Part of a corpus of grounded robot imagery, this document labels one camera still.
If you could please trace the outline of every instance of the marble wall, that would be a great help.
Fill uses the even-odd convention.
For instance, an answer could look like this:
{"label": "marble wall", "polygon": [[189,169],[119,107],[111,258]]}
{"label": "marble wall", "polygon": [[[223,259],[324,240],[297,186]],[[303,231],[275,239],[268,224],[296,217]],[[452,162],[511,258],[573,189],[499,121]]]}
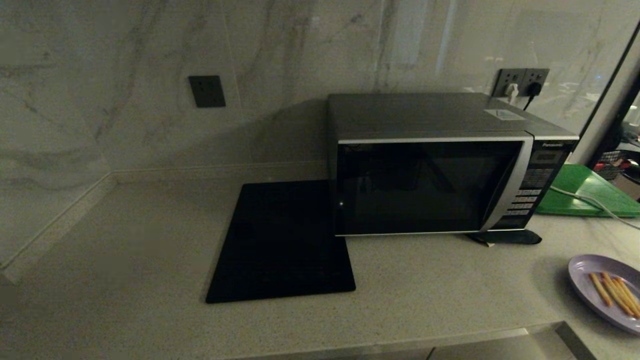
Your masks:
{"label": "marble wall", "polygon": [[[50,218],[16,204],[68,202],[100,153],[113,170],[323,160],[330,93],[488,94],[501,68],[548,67],[529,111],[579,133],[640,19],[635,0],[0,4],[3,229]],[[211,74],[227,107],[198,109],[187,77]]]}
{"label": "marble wall", "polygon": [[0,267],[109,172],[59,61],[25,4],[0,1]]}

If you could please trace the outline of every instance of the breadstick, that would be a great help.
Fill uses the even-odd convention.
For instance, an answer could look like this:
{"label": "breadstick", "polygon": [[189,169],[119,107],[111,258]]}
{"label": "breadstick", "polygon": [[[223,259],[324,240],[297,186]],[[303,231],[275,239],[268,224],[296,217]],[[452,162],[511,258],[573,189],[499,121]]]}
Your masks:
{"label": "breadstick", "polygon": [[634,296],[631,292],[627,293],[625,291],[625,283],[619,277],[613,279],[613,283],[618,287],[618,293],[622,295],[620,298],[625,301],[628,308],[633,312],[635,318],[640,319],[640,308],[634,302]]}
{"label": "breadstick", "polygon": [[611,298],[609,297],[609,294],[607,294],[607,290],[604,290],[602,284],[600,284],[598,276],[592,272],[589,274],[589,277],[591,278],[591,281],[593,281],[593,286],[595,286],[596,290],[598,290],[600,297],[602,297],[602,300],[604,300],[604,303],[607,304],[607,307],[611,307]]}
{"label": "breadstick", "polygon": [[640,302],[638,302],[638,299],[634,296],[634,294],[631,293],[631,291],[627,287],[627,284],[625,284],[625,282],[622,281],[622,279],[620,279],[619,277],[617,277],[616,280],[620,285],[622,285],[622,290],[627,294],[631,301],[634,302],[637,307],[640,307]]}
{"label": "breadstick", "polygon": [[606,272],[603,272],[602,279],[604,280],[604,287],[607,288],[607,291],[611,294],[611,297],[613,298],[613,300],[615,300],[618,303],[620,308],[622,308],[622,311],[624,311],[629,316],[633,316],[634,315],[633,312],[631,312],[628,306],[626,306],[625,303],[620,299],[620,296],[618,296],[618,288],[615,285],[613,285],[613,281],[609,277],[609,274]]}

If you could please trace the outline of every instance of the plate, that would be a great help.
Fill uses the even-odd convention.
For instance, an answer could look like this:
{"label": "plate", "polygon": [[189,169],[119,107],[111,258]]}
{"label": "plate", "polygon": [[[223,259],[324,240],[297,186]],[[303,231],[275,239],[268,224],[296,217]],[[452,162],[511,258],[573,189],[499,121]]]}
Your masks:
{"label": "plate", "polygon": [[632,334],[640,335],[640,320],[625,314],[613,298],[611,301],[614,304],[611,307],[604,304],[589,278],[589,274],[592,272],[608,272],[611,277],[621,278],[637,299],[640,298],[640,272],[618,260],[600,255],[578,255],[569,261],[571,284],[580,298],[615,326]]}

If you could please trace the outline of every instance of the quartz countertop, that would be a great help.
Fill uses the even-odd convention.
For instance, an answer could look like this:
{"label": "quartz countertop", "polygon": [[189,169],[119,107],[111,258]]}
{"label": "quartz countertop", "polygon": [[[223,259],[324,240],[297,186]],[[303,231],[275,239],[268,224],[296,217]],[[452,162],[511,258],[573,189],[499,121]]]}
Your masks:
{"label": "quartz countertop", "polygon": [[596,315],[568,280],[579,254],[640,268],[640,233],[609,218],[534,215],[527,228],[539,245],[488,248],[444,234],[350,238],[354,292],[205,304],[246,181],[119,184],[19,286],[1,288],[0,357],[224,359],[435,346],[560,321],[599,359],[640,354],[640,337]]}

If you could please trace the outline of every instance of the wall outlet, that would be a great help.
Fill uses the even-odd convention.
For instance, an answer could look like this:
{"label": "wall outlet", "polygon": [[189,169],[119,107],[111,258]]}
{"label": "wall outlet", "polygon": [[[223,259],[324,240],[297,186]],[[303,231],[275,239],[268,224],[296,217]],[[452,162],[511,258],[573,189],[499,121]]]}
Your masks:
{"label": "wall outlet", "polygon": [[544,87],[547,75],[549,75],[549,69],[527,69],[522,80],[522,86],[518,85],[518,89],[520,89],[518,96],[530,96],[529,85],[531,83],[540,83]]}
{"label": "wall outlet", "polygon": [[227,105],[219,76],[190,76],[189,83],[199,108],[221,108]]}
{"label": "wall outlet", "polygon": [[492,97],[506,97],[509,84],[518,84],[518,97],[530,96],[529,85],[540,83],[544,86],[549,69],[501,69],[495,82]]}
{"label": "wall outlet", "polygon": [[498,73],[498,80],[495,82],[492,97],[506,97],[504,93],[509,84],[518,84],[518,91],[522,93],[522,80],[526,69],[501,69]]}

